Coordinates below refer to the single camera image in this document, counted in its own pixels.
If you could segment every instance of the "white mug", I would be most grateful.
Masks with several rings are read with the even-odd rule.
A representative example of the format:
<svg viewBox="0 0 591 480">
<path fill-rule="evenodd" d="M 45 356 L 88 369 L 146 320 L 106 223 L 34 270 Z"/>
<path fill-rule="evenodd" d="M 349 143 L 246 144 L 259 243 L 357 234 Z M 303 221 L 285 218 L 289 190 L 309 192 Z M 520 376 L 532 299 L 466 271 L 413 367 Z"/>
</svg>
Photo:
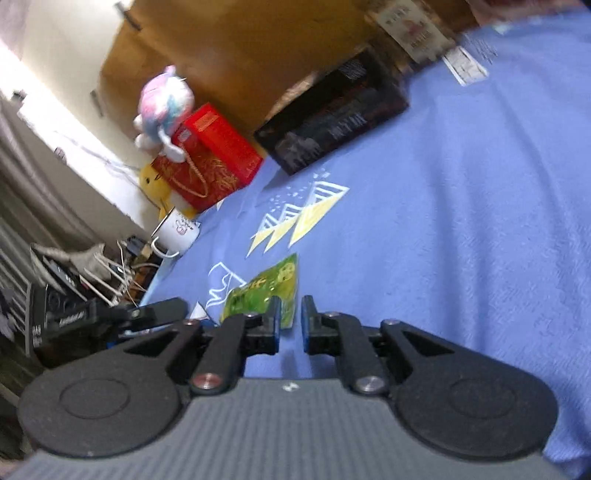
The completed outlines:
<svg viewBox="0 0 591 480">
<path fill-rule="evenodd" d="M 160 258 L 174 258 L 183 255 L 199 236 L 199 224 L 185 217 L 179 210 L 173 208 L 152 233 L 152 250 Z M 162 245 L 172 254 L 166 254 L 159 250 L 156 242 Z"/>
</svg>

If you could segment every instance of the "cable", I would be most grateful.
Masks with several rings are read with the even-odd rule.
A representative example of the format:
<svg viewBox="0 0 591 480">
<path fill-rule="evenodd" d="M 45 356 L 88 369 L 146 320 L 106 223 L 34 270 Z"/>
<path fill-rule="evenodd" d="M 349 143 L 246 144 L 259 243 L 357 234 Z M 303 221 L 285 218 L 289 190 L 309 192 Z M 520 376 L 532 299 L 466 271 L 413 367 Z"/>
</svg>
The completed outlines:
<svg viewBox="0 0 591 480">
<path fill-rule="evenodd" d="M 58 134 L 59 136 L 65 138 L 66 140 L 71 142 L 75 147 L 78 147 L 79 149 L 81 149 L 85 153 L 102 161 L 105 164 L 105 166 L 107 168 L 109 168 L 111 171 L 113 171 L 115 174 L 124 176 L 128 182 L 130 182 L 132 185 L 139 188 L 139 180 L 137 179 L 137 177 L 132 177 L 129 174 L 129 172 L 131 171 L 131 172 L 134 172 L 135 174 L 137 174 L 140 172 L 141 168 L 134 167 L 132 165 L 126 165 L 123 162 L 106 158 L 106 157 L 102 156 L 101 154 L 91 150 L 90 148 L 85 147 L 84 145 L 82 145 L 80 142 L 78 142 L 74 138 L 71 138 L 68 135 L 59 132 L 58 130 L 54 130 L 53 132 Z"/>
<path fill-rule="evenodd" d="M 95 275 L 94 273 L 92 273 L 90 270 L 88 270 L 88 268 L 84 269 L 84 272 L 90 277 L 92 278 L 95 282 L 100 283 L 101 285 L 103 285 L 104 288 L 106 288 L 107 290 L 109 290 L 111 293 L 113 293 L 116 296 L 119 296 L 120 293 L 118 290 L 115 290 L 113 287 L 111 287 L 107 282 L 101 280 L 101 278 L 99 278 L 97 275 Z"/>
<path fill-rule="evenodd" d="M 121 268 L 123 269 L 123 278 L 125 280 L 125 292 L 137 308 L 138 304 L 135 302 L 135 300 L 131 297 L 131 294 L 129 293 L 129 284 L 127 283 L 127 272 L 125 271 L 125 260 L 123 259 L 123 247 L 121 246 L 119 240 L 117 240 L 117 246 L 119 247 L 119 252 L 121 252 Z"/>
<path fill-rule="evenodd" d="M 133 265 L 133 269 L 135 270 L 136 268 L 142 268 L 142 267 L 154 267 L 154 268 L 160 268 L 160 265 L 155 264 L 155 263 L 140 263 L 137 265 Z"/>
<path fill-rule="evenodd" d="M 80 277 L 80 281 L 86 285 L 89 289 L 91 289 L 94 293 L 96 293 L 96 295 L 102 300 L 104 301 L 109 307 L 114 307 L 116 305 L 116 303 L 110 301 L 107 297 L 105 297 L 92 283 L 90 283 L 86 278 L 84 278 L 82 275 L 78 275 Z"/>
</svg>

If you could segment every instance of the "bed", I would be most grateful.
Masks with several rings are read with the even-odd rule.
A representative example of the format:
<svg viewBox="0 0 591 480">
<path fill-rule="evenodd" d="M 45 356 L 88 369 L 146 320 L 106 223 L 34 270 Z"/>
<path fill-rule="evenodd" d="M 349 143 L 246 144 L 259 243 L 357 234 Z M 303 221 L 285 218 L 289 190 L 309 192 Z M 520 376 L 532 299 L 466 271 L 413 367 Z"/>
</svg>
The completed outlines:
<svg viewBox="0 0 591 480">
<path fill-rule="evenodd" d="M 230 290 L 291 253 L 298 296 L 366 325 L 396 318 L 532 372 L 560 403 L 546 456 L 591 465 L 591 14 L 469 33 L 489 77 L 439 62 L 402 116 L 288 177 L 267 159 L 202 214 L 191 249 L 145 301 L 218 319 Z M 246 374 L 327 377 L 300 322 Z"/>
</svg>

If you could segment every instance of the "cardboard box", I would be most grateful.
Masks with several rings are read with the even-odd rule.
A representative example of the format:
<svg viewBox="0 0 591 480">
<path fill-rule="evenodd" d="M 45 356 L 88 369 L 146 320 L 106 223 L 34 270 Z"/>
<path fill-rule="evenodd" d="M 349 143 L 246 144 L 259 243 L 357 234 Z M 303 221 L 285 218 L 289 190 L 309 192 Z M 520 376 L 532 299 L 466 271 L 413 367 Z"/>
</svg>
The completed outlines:
<svg viewBox="0 0 591 480">
<path fill-rule="evenodd" d="M 250 143 L 210 104 L 187 118 L 172 136 L 187 160 L 159 155 L 152 166 L 198 213 L 248 185 L 262 164 Z"/>
<path fill-rule="evenodd" d="M 255 132 L 289 174 L 406 110 L 399 80 L 366 47 Z"/>
</svg>

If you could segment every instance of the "plush toy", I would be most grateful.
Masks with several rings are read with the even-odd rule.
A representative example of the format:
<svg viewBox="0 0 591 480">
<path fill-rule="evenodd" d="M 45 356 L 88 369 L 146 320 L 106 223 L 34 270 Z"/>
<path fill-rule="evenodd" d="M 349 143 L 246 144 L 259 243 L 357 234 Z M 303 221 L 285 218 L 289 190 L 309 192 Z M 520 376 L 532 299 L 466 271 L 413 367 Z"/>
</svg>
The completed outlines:
<svg viewBox="0 0 591 480">
<path fill-rule="evenodd" d="M 194 218 L 197 211 L 175 192 L 151 164 L 139 172 L 139 187 L 160 208 L 160 220 L 173 208 L 178 208 L 187 218 Z"/>
<path fill-rule="evenodd" d="M 174 66 L 166 67 L 163 74 L 150 80 L 139 97 L 134 126 L 142 132 L 135 145 L 150 150 L 162 145 L 162 153 L 175 163 L 184 162 L 182 148 L 170 142 L 170 136 L 185 120 L 195 104 L 193 92 L 187 83 L 176 75 Z"/>
</svg>

